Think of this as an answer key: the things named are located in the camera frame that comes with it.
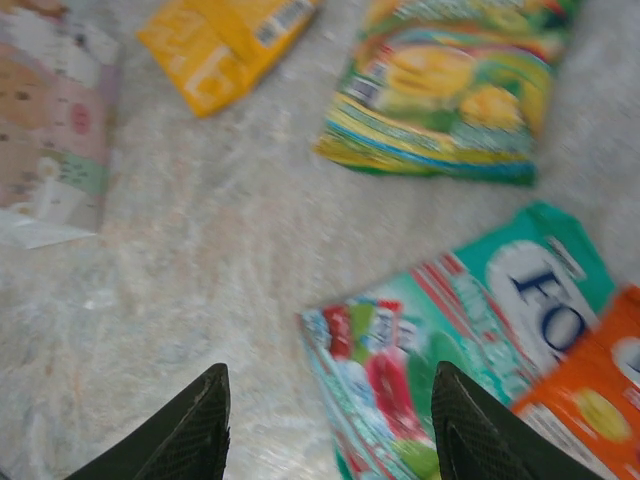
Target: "plastic packet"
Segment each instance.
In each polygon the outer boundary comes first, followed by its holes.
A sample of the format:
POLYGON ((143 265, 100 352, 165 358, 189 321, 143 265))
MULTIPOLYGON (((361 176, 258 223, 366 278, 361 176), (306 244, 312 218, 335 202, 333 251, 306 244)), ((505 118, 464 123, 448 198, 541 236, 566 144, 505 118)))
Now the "plastic packet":
POLYGON ((138 32, 199 117, 250 92, 323 0, 170 0, 138 32))
POLYGON ((468 246, 301 314, 345 478, 438 478, 438 363, 509 405, 598 325, 613 289, 580 224, 537 203, 468 246))
POLYGON ((514 411, 606 480, 640 478, 640 289, 630 287, 514 411))
POLYGON ((579 0, 373 0, 317 153, 368 172, 532 183, 579 0))

